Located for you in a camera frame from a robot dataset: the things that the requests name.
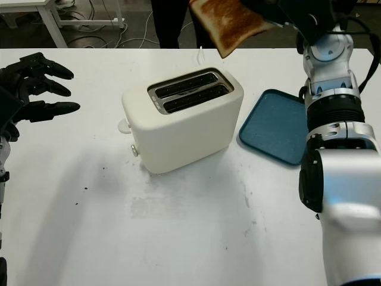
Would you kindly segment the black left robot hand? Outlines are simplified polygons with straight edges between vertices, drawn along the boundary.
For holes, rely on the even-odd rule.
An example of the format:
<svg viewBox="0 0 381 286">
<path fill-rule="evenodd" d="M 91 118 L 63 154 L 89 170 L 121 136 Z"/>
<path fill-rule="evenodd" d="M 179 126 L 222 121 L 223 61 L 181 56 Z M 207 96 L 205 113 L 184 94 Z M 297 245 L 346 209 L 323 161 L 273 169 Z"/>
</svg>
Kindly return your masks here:
<svg viewBox="0 0 381 286">
<path fill-rule="evenodd" d="M 69 97 L 71 91 L 47 76 L 72 80 L 68 68 L 45 58 L 41 52 L 20 58 L 20 61 L 1 69 L 1 124 L 21 120 L 41 122 L 55 116 L 79 110 L 76 102 L 46 103 L 31 101 L 29 96 L 44 92 Z"/>
</svg>

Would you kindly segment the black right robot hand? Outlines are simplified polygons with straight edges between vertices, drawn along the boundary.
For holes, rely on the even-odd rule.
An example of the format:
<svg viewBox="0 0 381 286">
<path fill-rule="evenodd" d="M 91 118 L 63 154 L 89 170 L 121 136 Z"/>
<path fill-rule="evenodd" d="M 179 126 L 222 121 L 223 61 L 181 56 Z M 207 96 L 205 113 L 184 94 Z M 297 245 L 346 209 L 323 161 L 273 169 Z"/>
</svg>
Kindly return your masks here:
<svg viewBox="0 0 381 286">
<path fill-rule="evenodd" d="M 335 26 L 330 1 L 242 1 L 244 6 L 277 24 L 292 24 L 302 30 L 330 30 Z"/>
</svg>

